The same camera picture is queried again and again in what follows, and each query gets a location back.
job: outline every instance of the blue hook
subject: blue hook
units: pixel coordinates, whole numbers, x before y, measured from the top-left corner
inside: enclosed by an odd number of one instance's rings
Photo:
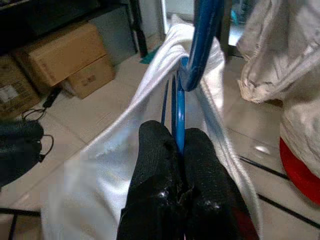
[[[172,135],[181,154],[185,145],[185,91],[198,86],[210,54],[212,42],[223,16],[224,0],[201,0],[195,13],[195,31],[189,58],[183,57],[177,71],[177,89],[172,80]]]

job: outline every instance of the white cloth bag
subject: white cloth bag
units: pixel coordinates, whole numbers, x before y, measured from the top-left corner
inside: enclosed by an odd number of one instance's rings
[[[242,97],[283,101],[280,135],[320,178],[320,1],[261,0],[237,47]]]
[[[166,82],[177,69],[179,59],[188,55],[185,48],[191,47],[194,27],[175,17],[173,20],[179,23],[170,29],[126,111],[65,163],[64,176],[50,188],[41,214],[45,239],[116,239],[121,209],[126,204],[138,156],[139,127],[145,121],[161,119]],[[224,65],[224,55],[215,39],[199,86],[185,94],[186,128],[199,128],[208,134],[218,159],[239,187],[261,235],[256,192],[232,150],[221,120]],[[167,123],[171,121],[169,108]]]

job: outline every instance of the white fabric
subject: white fabric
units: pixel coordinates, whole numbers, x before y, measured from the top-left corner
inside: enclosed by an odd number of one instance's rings
[[[145,121],[161,119],[166,82],[179,59],[188,55],[185,49],[191,46],[193,32],[192,26],[181,22],[171,27],[127,110],[65,163],[64,177],[51,188],[42,209],[45,239],[116,239],[138,156],[139,127]],[[257,195],[222,125],[224,65],[224,55],[215,39],[199,86],[185,94],[186,128],[200,128],[209,135],[219,160],[240,189],[257,232],[261,233]]]
[[[320,1],[261,0],[237,47],[242,97],[283,101],[280,135],[320,178]]]

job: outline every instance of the brown cardboard box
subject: brown cardboard box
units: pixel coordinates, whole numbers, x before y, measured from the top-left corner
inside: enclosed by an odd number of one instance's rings
[[[97,28],[89,23],[69,26],[14,53],[37,86],[54,86],[105,54]]]
[[[61,85],[68,92],[84,99],[95,90],[110,82],[114,77],[115,71],[108,56],[105,55],[69,76]]]
[[[9,55],[0,57],[0,120],[11,119],[28,110],[40,99]]]

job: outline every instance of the wall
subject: wall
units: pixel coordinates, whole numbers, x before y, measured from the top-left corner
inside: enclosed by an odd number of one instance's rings
[[[129,4],[129,0],[120,0],[123,4]],[[146,38],[162,33],[162,8],[160,0],[139,0],[142,30]]]
[[[165,5],[167,13],[194,14],[194,0],[165,0]]]

